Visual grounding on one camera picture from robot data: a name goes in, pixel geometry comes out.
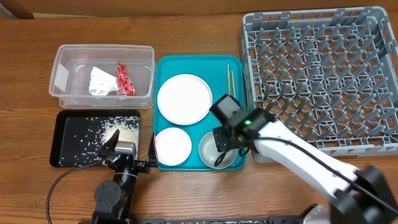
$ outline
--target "pink plate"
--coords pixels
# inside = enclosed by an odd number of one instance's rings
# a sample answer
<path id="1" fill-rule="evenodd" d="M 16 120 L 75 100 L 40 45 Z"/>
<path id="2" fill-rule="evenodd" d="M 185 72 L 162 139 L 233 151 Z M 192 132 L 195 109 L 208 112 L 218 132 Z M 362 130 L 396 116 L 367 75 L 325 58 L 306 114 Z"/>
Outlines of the pink plate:
<path id="1" fill-rule="evenodd" d="M 181 74 L 169 78 L 157 95 L 160 113 L 179 125 L 195 124 L 209 112 L 213 102 L 210 87 L 195 75 Z"/>
<path id="2" fill-rule="evenodd" d="M 185 131 L 167 128 L 156 135 L 155 147 L 159 162 L 167 166 L 176 166 L 188 159 L 192 142 Z"/>

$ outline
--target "teal tray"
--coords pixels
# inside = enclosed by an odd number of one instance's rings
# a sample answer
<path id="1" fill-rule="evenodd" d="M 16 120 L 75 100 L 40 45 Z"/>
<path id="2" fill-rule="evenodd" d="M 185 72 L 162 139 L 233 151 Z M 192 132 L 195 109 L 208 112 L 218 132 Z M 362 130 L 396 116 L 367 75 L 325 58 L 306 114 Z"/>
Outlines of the teal tray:
<path id="1" fill-rule="evenodd" d="M 216 117 L 209 112 L 201 121 L 181 126 L 167 121 L 157 107 L 157 94 L 160 87 L 169 78 L 179 74 L 192 74 L 202 78 L 210 87 L 213 95 L 213 103 L 228 92 L 227 64 L 234 72 L 236 99 L 244 108 L 244 83 L 242 64 L 238 58 L 232 55 L 171 55 L 162 58 L 157 64 L 156 89 L 155 89 L 155 110 L 154 110 L 154 133 L 159 134 L 166 128 L 176 127 L 184 130 L 191 137 L 192 151 L 188 159 L 177 166 L 167 166 L 162 163 L 159 168 L 162 170 L 219 170 L 206 166 L 199 156 L 199 142 L 202 137 L 221 126 Z M 247 156 L 237 156 L 235 161 L 222 170 L 238 170 L 246 162 Z"/>

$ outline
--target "wooden chopstick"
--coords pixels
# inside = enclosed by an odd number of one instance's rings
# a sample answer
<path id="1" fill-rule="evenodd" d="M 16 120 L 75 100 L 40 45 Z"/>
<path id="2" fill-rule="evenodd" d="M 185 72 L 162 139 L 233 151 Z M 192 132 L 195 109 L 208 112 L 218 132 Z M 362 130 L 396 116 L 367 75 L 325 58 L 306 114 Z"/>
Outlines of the wooden chopstick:
<path id="1" fill-rule="evenodd" d="M 229 64 L 228 64 L 228 94 L 231 94 L 231 80 L 229 77 Z"/>
<path id="2" fill-rule="evenodd" d="M 231 73 L 232 73 L 232 89 L 234 91 L 234 98 L 236 99 L 234 71 L 231 70 Z"/>

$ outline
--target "wooden table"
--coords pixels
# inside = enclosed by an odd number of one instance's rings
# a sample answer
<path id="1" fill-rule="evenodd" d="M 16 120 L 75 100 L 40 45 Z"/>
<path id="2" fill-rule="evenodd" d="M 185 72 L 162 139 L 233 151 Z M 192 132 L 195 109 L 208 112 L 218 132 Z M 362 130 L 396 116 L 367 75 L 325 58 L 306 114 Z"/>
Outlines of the wooden table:
<path id="1" fill-rule="evenodd" d="M 49 164 L 55 117 L 61 107 L 49 95 L 50 74 L 62 44 L 150 45 L 158 61 L 173 54 L 238 52 L 241 14 L 0 21 L 0 223 L 46 223 L 45 199 L 68 169 Z M 398 34 L 398 12 L 389 18 Z M 142 116 L 141 155 L 152 132 L 153 110 Z M 343 159 L 380 168 L 398 198 L 398 157 Z M 89 220 L 96 186 L 113 171 L 90 168 L 64 178 L 51 200 L 54 223 Z M 132 213 L 139 218 L 254 218 L 297 215 L 325 204 L 311 186 L 280 164 L 249 159 L 236 172 L 140 174 Z"/>

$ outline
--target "gray plastic rack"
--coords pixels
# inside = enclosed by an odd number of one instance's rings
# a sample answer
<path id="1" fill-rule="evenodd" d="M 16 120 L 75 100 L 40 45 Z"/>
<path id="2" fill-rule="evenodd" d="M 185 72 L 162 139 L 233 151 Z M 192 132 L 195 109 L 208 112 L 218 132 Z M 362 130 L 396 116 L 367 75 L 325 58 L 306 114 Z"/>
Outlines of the gray plastic rack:
<path id="1" fill-rule="evenodd" d="M 398 154 L 398 47 L 383 8 L 249 13 L 240 41 L 249 108 L 332 156 Z"/>

